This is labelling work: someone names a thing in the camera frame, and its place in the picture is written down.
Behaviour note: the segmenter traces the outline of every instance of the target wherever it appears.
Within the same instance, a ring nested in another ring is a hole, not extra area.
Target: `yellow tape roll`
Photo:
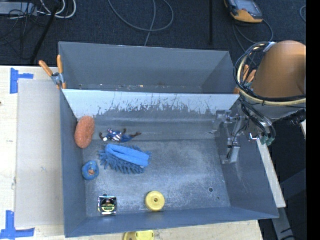
[[[165,205],[165,197],[158,191],[151,191],[145,197],[145,205],[146,207],[153,211],[160,211]]]

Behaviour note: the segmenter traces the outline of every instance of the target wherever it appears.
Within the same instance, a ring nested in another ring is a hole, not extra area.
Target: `orange sponge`
[[[79,148],[86,149],[91,144],[95,127],[95,120],[91,116],[86,115],[79,120],[74,133],[74,140]]]

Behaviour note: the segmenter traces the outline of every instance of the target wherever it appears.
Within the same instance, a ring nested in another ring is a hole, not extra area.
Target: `black floor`
[[[38,9],[42,7],[40,0],[9,1],[31,2]],[[56,0],[43,1],[53,11]],[[68,14],[71,14],[73,2],[65,1]],[[110,0],[127,23],[116,15],[108,0],[75,1],[75,15],[69,19],[55,18],[45,36],[43,33],[50,21],[48,15],[20,19],[14,19],[14,12],[12,18],[0,15],[0,65],[34,66],[44,60],[49,66],[56,67],[60,41],[222,50],[230,52],[233,63],[256,42],[294,40],[305,45],[307,42],[307,0],[254,0],[264,21],[251,25],[236,25],[224,0],[212,0],[212,3],[210,0]],[[148,31],[136,27],[150,29],[154,2],[156,18],[152,29],[159,31],[149,35]],[[300,127],[289,125],[286,120],[276,122],[275,129],[277,137],[269,150],[279,181],[285,183],[306,169],[306,141]],[[306,190],[287,200],[286,212],[296,239],[307,239]],[[260,227],[264,240],[277,239],[271,220],[260,221]]]

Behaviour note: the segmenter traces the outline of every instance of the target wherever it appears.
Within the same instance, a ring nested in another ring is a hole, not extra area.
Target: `yellow object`
[[[158,212],[160,211],[165,205],[165,197],[158,191],[151,191],[145,197],[145,205],[146,207],[153,211]]]
[[[123,240],[154,240],[155,233],[152,230],[128,232],[124,234]]]

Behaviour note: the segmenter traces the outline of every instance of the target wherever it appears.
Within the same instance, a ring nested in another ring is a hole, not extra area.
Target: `small toy figure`
[[[119,143],[124,143],[124,142],[128,142],[131,141],[133,138],[141,135],[141,132],[137,132],[136,134],[130,134],[130,135],[126,135],[127,129],[124,128],[123,132],[121,131],[113,131],[112,129],[108,129],[108,134],[103,137],[102,133],[100,132],[99,136],[100,139],[103,140],[104,142],[107,141],[113,141],[113,142],[119,142]]]

